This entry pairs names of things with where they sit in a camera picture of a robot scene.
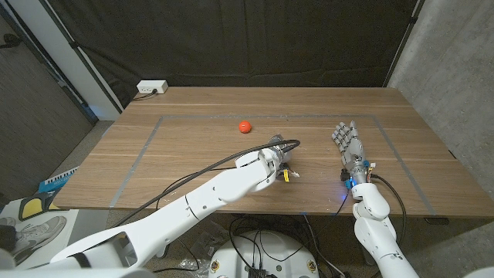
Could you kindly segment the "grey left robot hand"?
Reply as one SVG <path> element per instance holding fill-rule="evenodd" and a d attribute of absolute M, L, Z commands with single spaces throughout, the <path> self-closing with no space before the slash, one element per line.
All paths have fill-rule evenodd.
<path fill-rule="evenodd" d="M 276 143 L 276 145 L 270 148 L 270 150 L 276 153 L 279 161 L 276 177 L 284 182 L 289 182 L 290 174 L 293 174 L 295 177 L 299 177 L 299 174 L 289 168 L 288 162 L 292 157 L 292 150 L 295 147 L 298 147 L 300 142 L 295 140 L 292 143 L 285 143 L 283 136 L 281 134 L 276 134 L 269 139 L 268 143 Z"/>

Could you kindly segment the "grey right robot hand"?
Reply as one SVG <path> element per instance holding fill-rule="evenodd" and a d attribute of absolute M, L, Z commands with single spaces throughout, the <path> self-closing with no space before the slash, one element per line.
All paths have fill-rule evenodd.
<path fill-rule="evenodd" d="M 339 122 L 331 135 L 341 155 L 343 166 L 349 172 L 355 185 L 368 183 L 366 154 L 359 137 L 356 123 L 352 120 L 349 125 Z"/>

